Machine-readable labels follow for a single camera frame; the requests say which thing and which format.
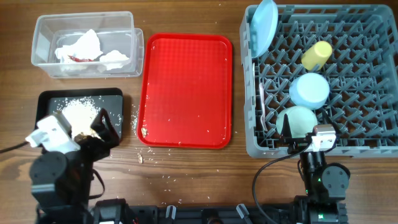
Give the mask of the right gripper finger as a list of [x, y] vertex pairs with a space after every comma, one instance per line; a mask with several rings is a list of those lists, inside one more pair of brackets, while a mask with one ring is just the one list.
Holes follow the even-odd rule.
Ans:
[[322, 110], [322, 118], [323, 118], [323, 124], [330, 124], [333, 128], [335, 127], [334, 122], [331, 120], [329, 115], [325, 110]]
[[291, 137], [292, 137], [292, 133], [290, 130], [289, 117], [287, 114], [285, 114], [284, 118], [283, 118], [282, 129], [280, 132], [280, 138], [286, 139], [286, 138], [291, 138]]

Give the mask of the green bowl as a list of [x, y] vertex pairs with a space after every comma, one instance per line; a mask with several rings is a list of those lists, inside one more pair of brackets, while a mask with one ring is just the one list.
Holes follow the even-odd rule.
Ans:
[[293, 106], [282, 110], [276, 120], [276, 128], [279, 134], [282, 133], [284, 115], [288, 116], [290, 131], [293, 138], [304, 138], [307, 133], [313, 131], [318, 124], [315, 113], [303, 106]]

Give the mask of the light blue bowl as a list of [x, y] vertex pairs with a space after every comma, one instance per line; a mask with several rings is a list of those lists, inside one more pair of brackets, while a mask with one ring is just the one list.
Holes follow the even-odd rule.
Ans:
[[296, 78], [289, 87], [289, 95], [297, 106], [310, 110], [321, 108], [330, 94], [330, 85], [317, 73], [306, 73]]

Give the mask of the white plastic fork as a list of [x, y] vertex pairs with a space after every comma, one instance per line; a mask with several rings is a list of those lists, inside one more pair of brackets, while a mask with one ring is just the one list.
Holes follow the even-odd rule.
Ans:
[[259, 84], [259, 95], [260, 95], [260, 103], [261, 103], [261, 125], [265, 132], [267, 132], [266, 126], [266, 106], [265, 106], [265, 99], [264, 99], [264, 85], [262, 83]]

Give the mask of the yellow cup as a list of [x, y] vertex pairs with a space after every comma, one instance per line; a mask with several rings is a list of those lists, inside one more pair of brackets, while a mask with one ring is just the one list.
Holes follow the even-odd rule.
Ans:
[[302, 65], [307, 70], [319, 71], [332, 55], [332, 46], [326, 41], [319, 41], [302, 56]]

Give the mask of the small white napkin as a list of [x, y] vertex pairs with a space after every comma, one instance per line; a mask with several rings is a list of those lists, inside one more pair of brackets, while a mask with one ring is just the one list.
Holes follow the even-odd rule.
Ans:
[[128, 63], [129, 57], [118, 50], [112, 50], [106, 55], [101, 56], [99, 60], [104, 64], [106, 70], [112, 70], [123, 68], [123, 66]]

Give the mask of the red snack wrapper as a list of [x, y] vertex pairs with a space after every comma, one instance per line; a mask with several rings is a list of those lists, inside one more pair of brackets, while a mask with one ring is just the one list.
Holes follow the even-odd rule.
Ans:
[[93, 61], [92, 59], [88, 59], [88, 58], [77, 58], [77, 57], [74, 57], [74, 56], [72, 56], [72, 55], [69, 55], [68, 58], [69, 58], [70, 60], [74, 61], [74, 62], [92, 62], [92, 61]]

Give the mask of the large white napkin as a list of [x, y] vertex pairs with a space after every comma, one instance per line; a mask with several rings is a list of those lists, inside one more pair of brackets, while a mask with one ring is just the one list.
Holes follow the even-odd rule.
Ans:
[[74, 44], [63, 45], [55, 50], [55, 56], [61, 63], [77, 63], [70, 60], [68, 58], [69, 55], [94, 61], [102, 54], [100, 40], [93, 29], [83, 34]]

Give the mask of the light blue plate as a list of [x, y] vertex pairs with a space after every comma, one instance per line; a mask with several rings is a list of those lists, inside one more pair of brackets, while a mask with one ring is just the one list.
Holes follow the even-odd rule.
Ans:
[[263, 0], [252, 17], [251, 35], [252, 58], [260, 57], [270, 47], [278, 23], [278, 9], [273, 0]]

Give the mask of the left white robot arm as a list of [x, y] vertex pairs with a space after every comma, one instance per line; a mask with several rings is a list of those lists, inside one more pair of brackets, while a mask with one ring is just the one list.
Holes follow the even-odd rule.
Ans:
[[36, 223], [135, 223], [124, 199], [102, 200], [89, 208], [91, 181], [99, 178], [94, 162], [108, 157], [119, 136], [101, 109], [90, 125], [97, 135], [71, 137], [72, 126], [62, 114], [37, 122], [27, 141], [44, 150], [31, 165], [31, 193], [38, 202]]

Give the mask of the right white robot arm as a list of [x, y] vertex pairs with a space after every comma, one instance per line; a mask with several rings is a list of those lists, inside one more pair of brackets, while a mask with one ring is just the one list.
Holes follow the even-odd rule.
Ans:
[[340, 138], [337, 125], [322, 111], [323, 124], [314, 126], [303, 138], [294, 138], [289, 117], [284, 115], [280, 140], [289, 145], [288, 155], [300, 156], [300, 176], [306, 195], [296, 196], [290, 206], [289, 222], [344, 224], [348, 223], [346, 198], [351, 173], [339, 163], [327, 163], [325, 154], [336, 147]]

